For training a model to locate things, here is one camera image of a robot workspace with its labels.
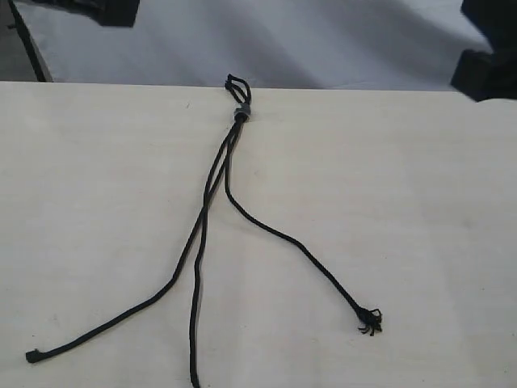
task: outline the cord tip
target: cord tip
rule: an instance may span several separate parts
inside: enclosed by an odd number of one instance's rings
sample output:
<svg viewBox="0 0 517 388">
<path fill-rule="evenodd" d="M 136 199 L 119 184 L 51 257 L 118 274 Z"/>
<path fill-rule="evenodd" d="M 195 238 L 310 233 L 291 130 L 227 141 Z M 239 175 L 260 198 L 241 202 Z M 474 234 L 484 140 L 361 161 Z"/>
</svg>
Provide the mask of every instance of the cord tip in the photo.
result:
<svg viewBox="0 0 517 388">
<path fill-rule="evenodd" d="M 25 353 L 25 359 L 30 364 L 35 364 L 36 362 L 44 360 L 44 355 L 38 349 L 34 349 L 30 352 Z"/>
</svg>

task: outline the gray floor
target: gray floor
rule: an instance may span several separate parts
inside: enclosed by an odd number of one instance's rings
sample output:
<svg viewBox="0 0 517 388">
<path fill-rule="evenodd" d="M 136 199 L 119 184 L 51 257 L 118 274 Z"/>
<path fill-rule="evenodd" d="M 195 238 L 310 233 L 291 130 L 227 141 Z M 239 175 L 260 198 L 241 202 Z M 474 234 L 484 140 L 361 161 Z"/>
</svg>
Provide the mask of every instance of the gray floor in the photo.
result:
<svg viewBox="0 0 517 388">
<path fill-rule="evenodd" d="M 31 67 L 22 41 L 15 29 L 6 0 L 0 0 L 0 81 L 35 81 L 36 76 Z"/>
</svg>

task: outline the table surface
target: table surface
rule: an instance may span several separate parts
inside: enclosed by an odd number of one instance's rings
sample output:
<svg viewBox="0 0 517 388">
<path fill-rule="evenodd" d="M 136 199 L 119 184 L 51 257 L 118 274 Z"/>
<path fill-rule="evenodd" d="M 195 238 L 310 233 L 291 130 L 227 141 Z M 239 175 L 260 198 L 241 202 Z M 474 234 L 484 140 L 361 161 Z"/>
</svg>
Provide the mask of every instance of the table surface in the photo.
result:
<svg viewBox="0 0 517 388">
<path fill-rule="evenodd" d="M 254 90 L 219 192 L 203 387 L 516 387 L 517 109 L 454 93 Z M 192 257 L 158 304 L 29 365 L 170 278 L 232 122 L 222 89 L 0 83 L 0 386 L 189 387 Z"/>
</svg>

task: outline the black paracord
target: black paracord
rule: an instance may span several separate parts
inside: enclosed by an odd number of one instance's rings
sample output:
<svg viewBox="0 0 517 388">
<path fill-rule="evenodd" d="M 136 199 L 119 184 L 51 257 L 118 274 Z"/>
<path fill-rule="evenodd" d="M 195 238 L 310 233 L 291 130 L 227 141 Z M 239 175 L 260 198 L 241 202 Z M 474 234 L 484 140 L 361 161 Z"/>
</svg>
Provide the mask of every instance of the black paracord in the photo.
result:
<svg viewBox="0 0 517 388">
<path fill-rule="evenodd" d="M 244 91 L 239 85 L 235 82 L 241 83 L 246 91 Z M 361 327 L 360 330 L 363 334 L 370 333 L 370 335 L 374 335 L 376 331 L 382 331 L 380 324 L 382 322 L 382 313 L 378 309 L 367 310 L 363 307 L 359 306 L 357 302 L 352 298 L 352 296 L 339 284 L 336 278 L 326 269 L 322 263 L 320 263 L 310 252 L 309 250 L 298 240 L 295 238 L 284 234 L 276 229 L 271 228 L 270 226 L 262 223 L 257 220 L 253 216 L 251 216 L 244 208 L 237 202 L 237 200 L 233 197 L 233 194 L 230 190 L 230 172 L 231 172 L 231 162 L 232 162 L 232 153 L 235 149 L 235 145 L 237 144 L 238 138 L 242 133 L 242 126 L 248 120 L 250 116 L 250 104 L 251 104 L 251 90 L 248 83 L 240 78 L 234 77 L 233 75 L 229 75 L 225 84 L 225 88 L 230 94 L 235 98 L 235 100 L 240 104 L 240 107 L 236 109 L 234 114 L 234 123 L 232 128 L 230 129 L 228 135 L 223 140 L 219 151 L 217 152 L 217 156 L 213 162 L 212 168 L 208 173 L 207 182 L 204 187 L 203 192 L 203 206 L 200 210 L 200 214 L 195 221 L 194 227 L 192 228 L 191 234 L 188 237 L 187 243 L 183 248 L 183 252 L 179 257 L 178 264 L 174 273 L 167 284 L 160 289 L 156 294 L 154 294 L 151 298 L 146 301 L 134 306 L 133 308 L 123 312 L 117 317 L 113 318 L 111 321 L 104 323 L 103 325 L 96 327 L 95 329 L 88 331 L 86 334 L 81 335 L 74 341 L 62 345 L 59 348 L 55 348 L 48 352 L 40 352 L 38 349 L 35 349 L 31 352 L 27 352 L 25 357 L 28 362 L 31 364 L 35 364 L 36 362 L 40 362 L 46 360 L 48 358 L 58 356 L 64 352 L 67 352 L 77 346 L 84 344 L 86 341 L 91 340 L 95 336 L 99 335 L 103 331 L 114 327 L 116 324 L 124 321 L 126 318 L 129 318 L 133 314 L 142 311 L 146 307 L 149 307 L 159 301 L 176 283 L 183 270 L 185 262 L 187 260 L 190 249 L 192 248 L 192 244 L 197 237 L 201 229 L 201 238 L 200 238 L 200 246 L 195 258 L 194 263 L 194 274 L 195 274 L 195 283 L 194 283 L 194 292 L 192 294 L 192 305 L 191 305 L 191 316 L 189 322 L 189 344 L 190 344 L 190 375 L 191 375 L 191 383 L 194 388 L 200 388 L 200 381 L 197 373 L 197 353 L 196 353 L 196 340 L 195 340 L 195 332 L 197 325 L 197 316 L 198 310 L 200 307 L 200 289 L 201 289 L 201 263 L 204 256 L 204 250 L 206 247 L 206 239 L 208 232 L 208 210 L 210 204 L 212 202 L 213 197 L 216 194 L 219 183 L 221 182 L 222 175 L 225 176 L 225 192 L 228 197 L 230 203 L 238 210 L 238 212 L 246 218 L 248 221 L 252 222 L 256 226 L 261 229 L 269 232 L 276 237 L 282 238 L 283 240 L 291 243 L 296 246 L 300 251 L 304 253 L 305 256 L 310 260 L 314 266 L 320 270 L 320 272 L 332 283 L 332 285 L 338 290 L 338 292 L 347 300 L 352 309 L 357 314 L 359 320 L 364 324 L 364 327 Z M 222 164 L 219 168 L 219 171 L 216 174 L 217 166 L 221 162 Z"/>
</svg>

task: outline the white backdrop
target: white backdrop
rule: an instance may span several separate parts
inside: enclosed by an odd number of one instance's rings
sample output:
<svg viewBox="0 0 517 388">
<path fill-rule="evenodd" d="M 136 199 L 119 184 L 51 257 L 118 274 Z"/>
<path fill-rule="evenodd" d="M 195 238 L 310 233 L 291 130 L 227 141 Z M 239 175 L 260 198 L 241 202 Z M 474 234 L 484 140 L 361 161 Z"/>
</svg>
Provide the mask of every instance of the white backdrop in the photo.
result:
<svg viewBox="0 0 517 388">
<path fill-rule="evenodd" d="M 19 2 L 54 81 L 443 90 L 487 48 L 461 0 L 145 0 L 133 29 Z"/>
</svg>

